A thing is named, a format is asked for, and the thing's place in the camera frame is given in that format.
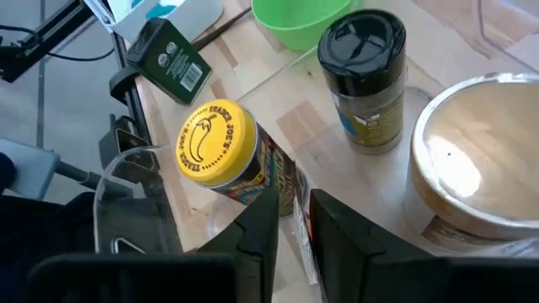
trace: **yellow lid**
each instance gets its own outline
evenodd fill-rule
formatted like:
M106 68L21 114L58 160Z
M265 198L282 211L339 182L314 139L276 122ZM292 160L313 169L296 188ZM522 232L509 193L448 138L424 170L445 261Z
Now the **yellow lid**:
M182 126L176 161L189 179L206 186L233 180L248 164L256 145L251 115L231 100L200 106Z

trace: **black lid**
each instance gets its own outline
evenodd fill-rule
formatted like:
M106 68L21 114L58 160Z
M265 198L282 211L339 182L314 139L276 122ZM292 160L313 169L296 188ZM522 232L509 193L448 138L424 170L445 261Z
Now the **black lid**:
M328 85L346 96L367 96L391 86L404 69L406 29L392 13L360 10L335 21L318 43Z

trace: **barcode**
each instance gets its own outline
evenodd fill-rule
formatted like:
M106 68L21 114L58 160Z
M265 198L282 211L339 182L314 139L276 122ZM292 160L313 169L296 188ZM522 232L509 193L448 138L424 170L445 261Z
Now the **barcode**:
M191 63L179 84L191 92L195 88L196 83L199 82L200 77L202 77L201 69L196 64Z

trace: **white container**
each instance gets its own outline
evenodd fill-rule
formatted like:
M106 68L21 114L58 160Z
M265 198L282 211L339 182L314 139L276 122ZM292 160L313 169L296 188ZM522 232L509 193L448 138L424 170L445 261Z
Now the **white container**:
M177 6L171 13L161 16L179 30L188 41L194 40L222 14L221 0L141 0L134 8L132 0L109 1L112 13L99 0L84 0L98 20L112 33L133 43L147 21L147 14L157 5Z
M448 254L515 256L539 237L539 76L446 89L416 124L404 212Z

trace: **floor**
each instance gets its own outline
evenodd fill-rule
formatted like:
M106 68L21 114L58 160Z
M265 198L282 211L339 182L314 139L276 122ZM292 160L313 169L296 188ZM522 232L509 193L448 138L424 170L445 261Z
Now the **floor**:
M67 0L0 2L1 24L35 29ZM2 31L4 44L23 35ZM112 39L95 19L53 52L65 56L100 56ZM102 173L98 142L109 129L109 114L127 114L112 99L109 79L118 71L115 56L75 62L47 56L14 83L0 81L0 136L52 150L63 162ZM55 175L45 200L64 204L85 190L77 182Z

